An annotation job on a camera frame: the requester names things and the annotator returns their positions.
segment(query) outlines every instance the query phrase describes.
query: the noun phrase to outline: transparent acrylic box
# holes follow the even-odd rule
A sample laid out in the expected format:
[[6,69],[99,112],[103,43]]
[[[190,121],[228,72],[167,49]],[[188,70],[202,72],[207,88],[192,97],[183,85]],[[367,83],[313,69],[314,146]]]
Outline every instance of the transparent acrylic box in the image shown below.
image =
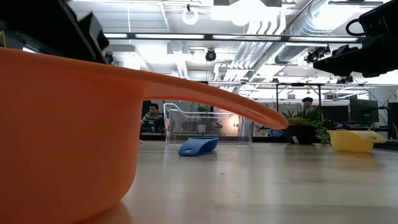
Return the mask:
[[182,111],[174,103],[165,103],[166,144],[181,144],[192,137],[216,137],[219,144],[252,143],[253,121],[237,114],[221,111]]

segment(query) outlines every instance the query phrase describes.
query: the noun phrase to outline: blue object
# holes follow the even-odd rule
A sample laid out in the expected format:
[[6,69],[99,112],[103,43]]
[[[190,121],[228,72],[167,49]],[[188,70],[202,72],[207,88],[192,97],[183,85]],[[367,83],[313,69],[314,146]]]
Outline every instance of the blue object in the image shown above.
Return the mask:
[[201,152],[211,152],[216,148],[218,138],[195,137],[188,138],[178,151],[180,156],[197,156]]

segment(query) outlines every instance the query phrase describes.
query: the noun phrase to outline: man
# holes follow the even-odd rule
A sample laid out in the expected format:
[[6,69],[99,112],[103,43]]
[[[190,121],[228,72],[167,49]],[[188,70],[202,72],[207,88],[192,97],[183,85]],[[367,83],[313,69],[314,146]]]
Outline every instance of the man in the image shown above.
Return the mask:
[[163,130],[163,114],[159,113],[159,106],[157,103],[152,103],[149,106],[149,112],[142,118],[141,126],[148,127],[151,132]]
[[303,102],[305,110],[312,110],[313,109],[313,107],[312,107],[313,98],[306,97],[301,102]]

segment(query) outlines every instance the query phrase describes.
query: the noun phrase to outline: computer monitor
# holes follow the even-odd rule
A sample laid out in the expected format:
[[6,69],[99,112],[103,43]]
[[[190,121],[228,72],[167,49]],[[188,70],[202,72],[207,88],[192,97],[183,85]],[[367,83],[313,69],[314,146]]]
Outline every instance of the computer monitor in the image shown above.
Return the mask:
[[348,106],[322,106],[323,118],[335,124],[349,122]]
[[379,105],[374,100],[349,100],[351,122],[379,122]]

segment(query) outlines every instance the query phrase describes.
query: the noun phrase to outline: ceiling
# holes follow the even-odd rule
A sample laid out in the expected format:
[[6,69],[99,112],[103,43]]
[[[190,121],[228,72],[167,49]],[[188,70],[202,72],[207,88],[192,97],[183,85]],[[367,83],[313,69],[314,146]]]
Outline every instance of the ceiling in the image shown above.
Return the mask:
[[[205,0],[205,1],[190,1],[191,9],[198,12],[198,21],[194,25],[188,25],[182,19],[182,13],[187,8],[187,1],[169,0],[169,1],[128,1],[128,0],[109,0],[109,1],[95,1],[95,0],[75,0],[70,1],[69,5],[75,11],[79,18],[87,15],[89,12],[93,12],[103,26],[104,33],[115,33],[115,32],[133,32],[133,33],[174,33],[174,34],[247,34],[250,32],[249,24],[245,26],[237,26],[236,21],[231,21],[236,18],[242,19],[245,16],[252,16],[251,14],[258,15],[261,18],[267,14],[270,7],[263,5],[260,0],[240,0],[233,5],[237,6],[239,2],[250,1],[256,4],[250,10],[242,9],[244,5],[239,6],[239,10],[228,11],[229,13],[222,13],[226,6],[214,6],[219,0]],[[283,9],[285,13],[285,22],[289,24],[289,21],[294,18],[294,15],[298,13],[308,0],[286,0],[283,1]],[[332,20],[341,20],[341,23],[337,28],[332,29],[330,35],[347,36],[345,31],[345,25],[348,21],[357,18],[362,13],[371,9],[371,7],[360,7],[360,6],[345,6],[346,10],[352,11],[349,16],[342,19],[341,14],[336,17],[337,12],[333,12],[333,15],[325,18],[334,18]],[[192,12],[188,12],[187,18],[191,19],[193,16]],[[353,32],[361,32],[361,27],[353,25],[351,30]],[[198,74],[197,71],[203,71],[201,79],[212,79],[217,75],[214,75],[215,67],[217,64],[231,65],[231,62],[237,57],[237,53],[242,49],[242,42],[230,42],[230,41],[184,41],[188,45],[188,50],[183,56],[176,56],[173,53],[167,53],[167,44],[169,40],[110,40],[111,45],[135,46],[135,54],[139,55],[139,58],[143,61],[145,66],[141,66],[142,70],[150,70],[152,72],[163,73],[168,75],[182,76],[184,71],[179,70],[184,67],[187,72],[187,77],[190,78],[190,73]],[[330,44],[331,50],[337,49],[341,44]],[[124,48],[119,50],[117,57],[127,58],[131,55],[130,50],[124,51]],[[207,49],[214,49],[217,53],[217,59],[214,62],[207,62],[205,60],[205,54]],[[255,46],[252,47],[252,54],[254,54]],[[256,65],[262,65],[264,62],[258,60]],[[246,77],[248,81],[253,81],[253,72],[257,73],[257,66],[253,68],[245,68],[246,73],[242,75],[234,75],[234,78]],[[260,75],[255,80],[260,82],[269,82],[272,77],[277,77],[280,82],[336,82],[330,80],[331,74],[320,72],[313,69],[312,67],[307,68],[307,65],[303,63],[303,55],[299,55],[294,58],[290,63],[290,66],[281,67],[281,70],[269,75]],[[225,75],[223,72],[227,71],[227,67],[224,70],[220,70],[218,74],[218,80]],[[360,75],[355,75],[357,81],[363,82],[364,79]],[[373,83],[377,83],[377,78],[372,79]]]

